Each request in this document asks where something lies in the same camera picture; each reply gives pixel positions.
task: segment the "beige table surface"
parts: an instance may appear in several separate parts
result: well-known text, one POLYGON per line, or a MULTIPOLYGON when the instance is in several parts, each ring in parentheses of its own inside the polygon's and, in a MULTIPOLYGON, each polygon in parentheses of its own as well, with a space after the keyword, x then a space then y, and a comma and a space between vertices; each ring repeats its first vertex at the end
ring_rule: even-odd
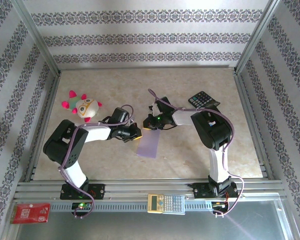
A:
MULTIPOLYGON (((205 91, 221 102, 218 109, 233 123, 236 131, 229 148, 228 165, 233 174, 260 178, 262 173, 247 121, 230 68, 149 68, 64 71, 58 86, 44 142, 63 119, 84 123, 83 119, 62 108, 69 90, 87 94, 103 103, 97 122, 113 113, 116 107, 131 104, 135 121, 142 127, 148 106, 154 98, 167 96, 177 107, 192 108, 188 98, 205 91)), ((84 145, 79 157, 82 171, 89 179, 171 179, 207 178, 209 152, 194 126, 178 126, 160 133, 157 157, 136 155, 139 140, 123 143, 117 139, 93 141, 84 145)), ((34 180, 61 180, 57 164, 41 151, 34 180)))

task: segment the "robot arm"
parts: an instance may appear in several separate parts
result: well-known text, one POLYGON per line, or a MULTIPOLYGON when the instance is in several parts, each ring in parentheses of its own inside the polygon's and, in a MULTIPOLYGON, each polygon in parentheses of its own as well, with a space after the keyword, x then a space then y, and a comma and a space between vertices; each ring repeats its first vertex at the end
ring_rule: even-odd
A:
MULTIPOLYGON (((167 97, 161 100, 169 104, 167 97)), ((232 134, 229 124, 215 113, 176 110, 159 100, 156 100, 149 109, 152 113, 144 120, 144 128, 165 130, 167 124, 195 126, 202 143, 209 149, 209 189, 214 196, 224 194, 231 185, 231 176, 228 173, 228 149, 225 148, 232 134)), ((214 105, 208 109, 220 112, 214 105)))
MULTIPOLYGON (((128 115, 129 113, 126 110, 117 107, 112 116, 106 117, 102 123, 123 123, 128 115)), ((59 124, 59 126, 43 146, 43 152, 49 157, 50 160, 62 165, 69 149, 69 141, 73 136, 76 127, 77 126, 69 120, 63 120, 59 124)), ((122 124, 117 126, 87 125, 79 128, 74 137, 69 158, 64 166, 64 174, 77 188, 86 191, 89 180, 82 172, 78 162, 78 157, 84 144, 96 140, 110 140, 112 138, 122 140, 126 143, 140 137, 142 137, 142 133, 138 128, 137 123, 129 123, 127 125, 122 124)))

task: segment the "purple card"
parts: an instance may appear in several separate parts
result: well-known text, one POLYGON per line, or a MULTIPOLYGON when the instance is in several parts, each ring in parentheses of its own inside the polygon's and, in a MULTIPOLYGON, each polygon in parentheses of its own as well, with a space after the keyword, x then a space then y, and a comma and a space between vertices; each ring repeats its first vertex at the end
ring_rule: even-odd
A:
POLYGON ((157 156, 158 143, 161 130, 142 128, 142 137, 139 140, 136 154, 141 157, 153 158, 157 156))

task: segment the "patterned wallpaper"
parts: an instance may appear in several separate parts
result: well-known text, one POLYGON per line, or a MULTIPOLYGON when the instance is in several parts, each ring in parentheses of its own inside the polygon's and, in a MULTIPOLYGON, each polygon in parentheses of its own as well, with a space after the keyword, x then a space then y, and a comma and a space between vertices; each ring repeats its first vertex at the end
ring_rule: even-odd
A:
POLYGON ((268 0, 26 0, 60 69, 234 67, 268 0))
POLYGON ((17 182, 29 166, 53 82, 12 4, 0 0, 0 238, 17 182))
POLYGON ((300 230, 300 0, 281 2, 241 77, 300 230))

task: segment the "wire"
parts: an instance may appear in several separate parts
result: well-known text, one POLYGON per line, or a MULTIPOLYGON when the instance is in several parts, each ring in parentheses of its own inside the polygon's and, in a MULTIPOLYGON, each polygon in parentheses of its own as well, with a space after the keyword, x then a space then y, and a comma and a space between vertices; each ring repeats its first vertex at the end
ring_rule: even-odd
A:
POLYGON ((226 192, 225 192, 225 204, 226 204, 226 205, 229 205, 228 200, 229 200, 229 193, 226 191, 226 192))
POLYGON ((172 126, 172 127, 169 127, 169 128, 163 128, 162 130, 170 130, 170 129, 174 129, 176 126, 172 126))
MULTIPOLYGON (((92 202, 91 202, 91 207, 90 207, 90 211, 88 211, 85 215, 80 216, 81 219, 85 218, 85 217, 88 216, 90 213, 92 213, 92 211, 94 210, 94 206, 95 206, 95 199, 94 199, 94 197, 91 196, 89 193, 87 193, 86 191, 84 191, 84 190, 80 189, 79 187, 77 187, 76 185, 74 185, 74 184, 71 182, 71 180, 68 178, 67 174, 65 173, 65 166, 66 166, 67 161, 68 161, 68 158, 69 158, 69 156, 70 156, 70 152, 71 152, 71 150, 72 150, 72 147, 73 147, 73 144, 74 144, 74 141, 75 141, 75 136, 76 136, 76 134, 77 134, 77 132, 78 132, 78 130, 79 130, 80 128, 84 128, 84 127, 86 127, 86 126, 95 126, 95 127, 98 127, 98 126, 106 126, 106 127, 111 127, 111 126, 119 126, 119 125, 125 125, 125 124, 127 124, 127 123, 132 119, 132 117, 133 117, 133 114, 134 114, 134 108, 133 108, 131 105, 129 105, 129 104, 125 104, 125 105, 121 106, 121 108, 123 108, 123 107, 129 107, 129 108, 131 108, 131 114, 130 114, 130 117, 128 117, 128 118, 127 118, 125 121, 123 121, 123 122, 120 122, 120 123, 113 123, 113 124, 108 124, 108 123, 103 123, 103 122, 97 122, 97 123, 92 122, 92 123, 84 123, 84 124, 81 124, 81 125, 77 126, 77 127, 75 128, 75 130, 73 131, 71 140, 70 140, 70 142, 69 142, 69 147, 68 147, 68 150, 67 150, 66 155, 65 155, 65 157, 64 157, 64 160, 63 160, 61 166, 58 167, 58 171, 60 172, 60 174, 62 175, 62 177, 65 179, 65 181, 66 181, 69 185, 71 185, 74 189, 76 189, 76 190, 79 191, 80 193, 82 193, 82 194, 88 196, 88 197, 91 198, 91 200, 92 200, 92 202)), ((77 209, 78 209, 78 208, 76 208, 76 209, 74 210, 74 217, 75 217, 75 218, 77 217, 77 214, 76 214, 77 209)))
POLYGON ((196 109, 193 109, 193 108, 181 108, 181 107, 175 107, 165 101, 163 101, 161 98, 159 98, 156 93, 148 88, 148 91, 149 93, 154 96, 154 98, 162 103, 164 103, 165 105, 175 109, 175 110, 180 110, 180 111, 185 111, 185 112, 209 112, 209 113, 213 113, 213 114, 216 114, 218 116, 220 116, 221 118, 223 118, 230 126, 231 128, 231 132, 232 132, 232 136, 229 140, 229 142, 227 143, 227 145, 222 149, 222 167, 225 171, 227 171, 227 173, 231 176, 231 177, 234 177, 234 178, 238 178, 240 179, 240 181, 242 182, 242 187, 241 187, 241 190, 240 190, 240 193, 238 194, 238 197, 236 198, 236 200, 234 201, 233 205, 228 209, 228 211, 226 212, 221 212, 221 211, 218 211, 218 210, 214 210, 215 212, 218 212, 220 213, 220 215, 217 215, 216 216, 224 216, 224 215, 227 215, 228 213, 230 213, 232 211, 232 209, 234 209, 234 207, 237 205, 243 191, 244 191, 244 188, 245 188, 245 181, 243 180, 242 177, 238 176, 238 175, 234 175, 232 173, 229 172, 228 169, 226 169, 226 166, 225 166, 225 151, 226 149, 231 145, 231 143, 233 142, 234 138, 235 138, 235 127, 234 125, 232 124, 232 122, 229 120, 229 118, 227 118, 225 115, 223 115, 221 112, 218 112, 218 111, 215 111, 215 110, 212 110, 212 109, 209 109, 209 108, 196 108, 196 109))

